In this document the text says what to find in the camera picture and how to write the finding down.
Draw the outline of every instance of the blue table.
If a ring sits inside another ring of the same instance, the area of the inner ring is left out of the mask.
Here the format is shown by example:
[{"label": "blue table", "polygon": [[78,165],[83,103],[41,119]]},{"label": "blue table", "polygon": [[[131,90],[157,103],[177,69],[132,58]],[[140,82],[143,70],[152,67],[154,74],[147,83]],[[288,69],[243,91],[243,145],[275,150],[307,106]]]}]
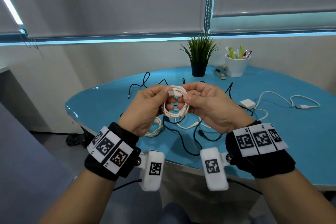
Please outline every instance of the blue table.
[{"label": "blue table", "polygon": [[[94,132],[103,126],[108,126],[112,121],[117,121],[139,90],[132,86],[131,98],[128,99],[128,88],[132,83],[142,84],[144,74],[134,75],[109,82],[91,89],[84,90],[65,103],[68,114],[79,124]],[[335,110],[336,98],[317,86],[303,82],[292,77],[260,69],[247,67],[240,78],[227,77],[219,79],[214,73],[214,67],[208,66],[202,78],[191,75],[190,67],[171,68],[151,72],[146,86],[152,86],[166,79],[170,85],[182,85],[182,78],[186,83],[203,80],[206,83],[217,85],[226,90],[233,82],[231,95],[235,102],[251,99],[255,102],[263,91],[274,91],[289,100],[292,95],[303,95],[320,103],[320,108],[300,110],[290,108],[288,103],[274,94],[264,94],[259,108],[268,111],[269,115],[263,120],[272,123],[279,135],[289,145],[288,152],[296,161],[296,167],[315,184],[322,186],[336,186],[336,133]],[[294,104],[315,105],[308,100],[294,98]],[[264,116],[264,112],[256,111],[254,118]],[[198,120],[194,115],[187,115],[181,123],[187,127]],[[194,128],[183,130],[176,125],[167,124],[170,128],[178,129],[184,138],[189,151],[198,153],[199,148],[193,140]],[[208,137],[217,138],[218,134],[211,129],[201,127]],[[198,133],[198,141],[203,148],[218,147],[220,152],[225,152],[225,135],[216,142],[203,139]],[[182,147],[177,133],[163,129],[157,137],[141,137],[137,146],[142,151],[154,149],[162,151],[166,160],[197,169],[202,169],[199,156],[191,156]],[[225,168],[229,175],[241,178],[253,178],[249,173],[236,167]]]}]

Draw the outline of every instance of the white wall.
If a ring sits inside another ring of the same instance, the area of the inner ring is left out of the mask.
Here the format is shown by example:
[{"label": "white wall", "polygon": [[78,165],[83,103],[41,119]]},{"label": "white wall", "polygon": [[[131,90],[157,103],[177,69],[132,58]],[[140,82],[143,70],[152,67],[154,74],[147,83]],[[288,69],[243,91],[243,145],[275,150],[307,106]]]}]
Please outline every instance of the white wall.
[{"label": "white wall", "polygon": [[[251,65],[313,83],[336,95],[336,36],[216,39],[220,51],[209,60],[223,64],[225,47],[253,50]],[[11,71],[36,106],[46,125],[37,131],[80,132],[64,103],[83,89],[126,76],[189,66],[180,50],[186,41],[0,47],[0,62]]]}]

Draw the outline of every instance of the forearm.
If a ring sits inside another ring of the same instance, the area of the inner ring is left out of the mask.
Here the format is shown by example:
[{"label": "forearm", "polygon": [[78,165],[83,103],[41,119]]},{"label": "forearm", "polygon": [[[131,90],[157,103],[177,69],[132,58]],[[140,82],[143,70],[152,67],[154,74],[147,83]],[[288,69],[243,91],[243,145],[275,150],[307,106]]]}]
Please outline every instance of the forearm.
[{"label": "forearm", "polygon": [[99,223],[115,183],[85,169],[39,223]]},{"label": "forearm", "polygon": [[331,224],[336,208],[298,171],[256,179],[278,224]]}]

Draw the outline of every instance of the potted plant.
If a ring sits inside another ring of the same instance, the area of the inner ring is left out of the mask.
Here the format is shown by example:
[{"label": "potted plant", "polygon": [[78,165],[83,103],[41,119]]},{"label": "potted plant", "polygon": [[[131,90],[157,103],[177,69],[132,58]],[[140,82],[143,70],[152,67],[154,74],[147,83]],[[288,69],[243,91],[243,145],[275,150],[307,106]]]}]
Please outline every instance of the potted plant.
[{"label": "potted plant", "polygon": [[200,35],[188,40],[189,50],[184,45],[182,47],[181,50],[189,56],[192,75],[195,77],[204,76],[210,56],[219,49],[209,36]]}]

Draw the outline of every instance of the black pot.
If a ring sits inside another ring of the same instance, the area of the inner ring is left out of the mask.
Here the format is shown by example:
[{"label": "black pot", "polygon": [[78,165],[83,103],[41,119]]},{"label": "black pot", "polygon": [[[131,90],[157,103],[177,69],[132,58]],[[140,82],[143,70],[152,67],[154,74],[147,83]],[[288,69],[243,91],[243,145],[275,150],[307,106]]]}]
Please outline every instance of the black pot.
[{"label": "black pot", "polygon": [[206,63],[194,63],[191,62],[191,72],[194,77],[203,77],[205,75],[205,70],[207,69],[208,62]]}]

